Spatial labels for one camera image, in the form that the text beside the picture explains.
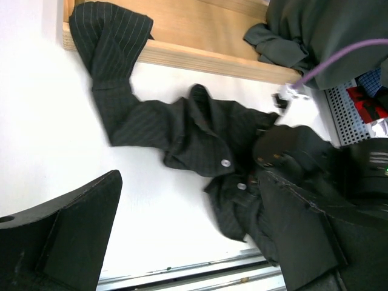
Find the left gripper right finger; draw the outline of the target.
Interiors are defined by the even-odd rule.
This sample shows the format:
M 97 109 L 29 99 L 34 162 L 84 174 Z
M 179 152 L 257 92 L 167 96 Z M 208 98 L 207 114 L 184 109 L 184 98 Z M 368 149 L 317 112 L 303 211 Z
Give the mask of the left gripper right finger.
M 387 206 L 258 174 L 287 290 L 387 290 Z

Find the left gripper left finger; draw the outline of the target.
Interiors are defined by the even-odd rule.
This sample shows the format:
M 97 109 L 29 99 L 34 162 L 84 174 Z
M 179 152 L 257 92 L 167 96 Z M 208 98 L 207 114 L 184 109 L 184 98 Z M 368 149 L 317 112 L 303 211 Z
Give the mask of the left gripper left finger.
M 1 218 L 1 290 L 96 290 L 122 177 L 86 185 Z

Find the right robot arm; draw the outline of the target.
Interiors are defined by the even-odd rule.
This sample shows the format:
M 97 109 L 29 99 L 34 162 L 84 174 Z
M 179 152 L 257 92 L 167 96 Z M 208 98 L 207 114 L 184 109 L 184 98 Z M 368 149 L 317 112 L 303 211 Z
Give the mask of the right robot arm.
M 263 198 L 307 203 L 387 199 L 387 139 L 335 147 L 310 127 L 276 125 L 252 149 Z

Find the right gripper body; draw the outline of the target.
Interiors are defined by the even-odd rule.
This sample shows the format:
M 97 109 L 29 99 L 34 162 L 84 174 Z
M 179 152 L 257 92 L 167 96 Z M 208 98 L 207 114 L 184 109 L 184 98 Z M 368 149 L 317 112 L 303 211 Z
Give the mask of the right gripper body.
M 302 180 L 328 172 L 336 148 L 306 125 L 276 125 L 256 140 L 252 155 L 259 166 Z

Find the grey pinstriped shirt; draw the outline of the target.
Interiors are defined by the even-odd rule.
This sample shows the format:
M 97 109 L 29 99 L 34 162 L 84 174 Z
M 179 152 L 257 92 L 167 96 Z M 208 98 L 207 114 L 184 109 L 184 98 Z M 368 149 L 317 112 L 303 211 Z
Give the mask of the grey pinstriped shirt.
M 278 114 L 213 99 L 200 84 L 171 104 L 141 101 L 129 80 L 153 20 L 108 2 L 85 2 L 75 7 L 69 26 L 110 144 L 162 150 L 167 167 L 210 178 L 204 191 L 219 231 L 236 241 L 250 236 L 277 266 L 252 148 Z

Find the blue checked shirt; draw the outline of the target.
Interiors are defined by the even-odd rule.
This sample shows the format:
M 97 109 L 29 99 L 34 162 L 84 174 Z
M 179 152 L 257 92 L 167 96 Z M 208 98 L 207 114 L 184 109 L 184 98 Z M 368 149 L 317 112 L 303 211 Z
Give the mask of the blue checked shirt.
M 381 84 L 380 68 L 362 74 L 357 78 L 356 82 L 371 98 L 377 98 L 387 93 L 387 87 Z

